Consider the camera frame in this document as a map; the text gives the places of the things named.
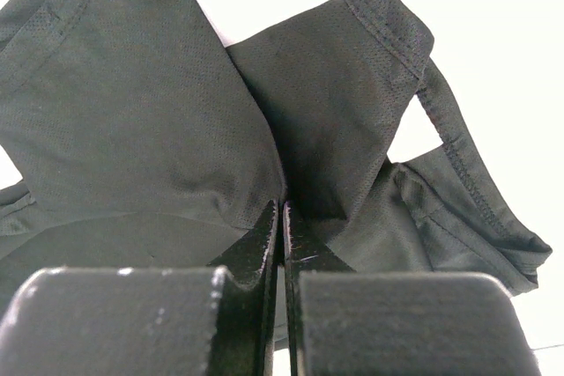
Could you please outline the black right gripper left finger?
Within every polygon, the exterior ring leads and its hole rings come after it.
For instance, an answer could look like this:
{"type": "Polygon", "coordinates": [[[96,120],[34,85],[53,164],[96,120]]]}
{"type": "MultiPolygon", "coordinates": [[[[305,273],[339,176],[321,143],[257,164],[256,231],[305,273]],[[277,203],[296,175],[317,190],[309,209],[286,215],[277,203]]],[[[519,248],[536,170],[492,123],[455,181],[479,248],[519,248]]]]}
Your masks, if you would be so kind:
{"type": "Polygon", "coordinates": [[[1,323],[4,375],[269,375],[278,205],[206,267],[41,269],[1,323]]]}

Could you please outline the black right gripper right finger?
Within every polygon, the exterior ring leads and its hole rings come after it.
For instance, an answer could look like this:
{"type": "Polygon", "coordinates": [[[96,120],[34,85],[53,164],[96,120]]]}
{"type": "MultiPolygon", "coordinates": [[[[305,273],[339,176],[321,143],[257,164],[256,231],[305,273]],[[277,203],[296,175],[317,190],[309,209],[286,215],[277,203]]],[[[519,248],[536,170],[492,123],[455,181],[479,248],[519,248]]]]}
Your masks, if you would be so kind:
{"type": "Polygon", "coordinates": [[[282,215],[295,375],[537,375],[507,290],[481,273],[356,273],[282,215]]]}

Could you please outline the black t-shirt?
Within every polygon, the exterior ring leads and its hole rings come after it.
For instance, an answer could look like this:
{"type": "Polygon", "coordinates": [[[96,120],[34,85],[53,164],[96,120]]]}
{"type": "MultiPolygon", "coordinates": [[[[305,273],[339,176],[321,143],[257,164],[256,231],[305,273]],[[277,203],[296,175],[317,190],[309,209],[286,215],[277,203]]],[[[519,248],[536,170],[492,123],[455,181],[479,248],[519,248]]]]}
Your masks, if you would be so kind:
{"type": "Polygon", "coordinates": [[[400,0],[330,0],[224,47],[196,0],[1,11],[1,305],[35,271],[201,267],[290,201],[359,272],[513,295],[552,249],[512,213],[400,0]]]}

